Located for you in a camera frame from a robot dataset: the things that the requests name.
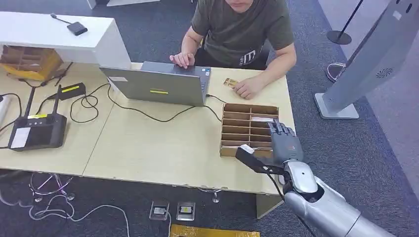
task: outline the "olive green t-shirt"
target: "olive green t-shirt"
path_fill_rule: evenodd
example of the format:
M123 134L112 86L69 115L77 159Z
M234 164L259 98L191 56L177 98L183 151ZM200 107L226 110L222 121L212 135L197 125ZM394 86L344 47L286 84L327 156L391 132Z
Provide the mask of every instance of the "olive green t-shirt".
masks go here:
M293 43L285 0L253 0L243 13L225 0L199 0L192 29L207 36L204 47L214 59L230 66L253 62L266 39L275 50Z

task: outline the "cardboard organizer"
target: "cardboard organizer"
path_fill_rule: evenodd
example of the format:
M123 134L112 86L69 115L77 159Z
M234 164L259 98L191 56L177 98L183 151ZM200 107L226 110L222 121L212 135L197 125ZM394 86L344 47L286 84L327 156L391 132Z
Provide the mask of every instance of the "cardboard organizer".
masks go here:
M48 80L63 63L60 56L51 48L3 46L0 64L17 77Z
M243 144L255 149L255 156L272 157L271 135L266 121L279 117L278 107L225 104L222 116L220 154L235 157Z

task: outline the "man's left hand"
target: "man's left hand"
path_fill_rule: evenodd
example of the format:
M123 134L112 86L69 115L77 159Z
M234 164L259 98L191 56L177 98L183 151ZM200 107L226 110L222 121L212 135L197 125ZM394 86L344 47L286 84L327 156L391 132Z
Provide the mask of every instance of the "man's left hand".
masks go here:
M265 86L265 81L260 76L256 76L237 83L234 90L242 98L252 99L263 88L265 88Z

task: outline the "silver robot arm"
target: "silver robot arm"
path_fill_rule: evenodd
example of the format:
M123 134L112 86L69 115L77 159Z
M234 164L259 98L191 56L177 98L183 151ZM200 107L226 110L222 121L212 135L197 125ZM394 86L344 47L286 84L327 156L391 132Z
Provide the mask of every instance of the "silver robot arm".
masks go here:
M287 162L285 170L289 166L300 166L298 163L302 162ZM394 237L363 217L341 194L314 176L310 167L303 172L294 172L291 178L293 182L298 180L301 184L293 185L294 190L285 193L285 203L296 215L321 232L331 237ZM296 186L305 187L304 184L313 181L317 185L316 192L307 193L296 189Z
M236 158L257 173L283 175L284 201L297 216L331 237L394 237L314 176L302 162L301 144L291 128L277 119L268 125L273 158L257 158L246 145L237 149Z

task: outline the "gray laptop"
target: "gray laptop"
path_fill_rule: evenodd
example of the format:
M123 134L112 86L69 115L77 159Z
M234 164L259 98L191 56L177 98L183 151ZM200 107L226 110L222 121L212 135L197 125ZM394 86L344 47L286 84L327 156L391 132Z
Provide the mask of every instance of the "gray laptop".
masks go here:
M141 70L100 67L128 99L203 106L211 68L144 62Z

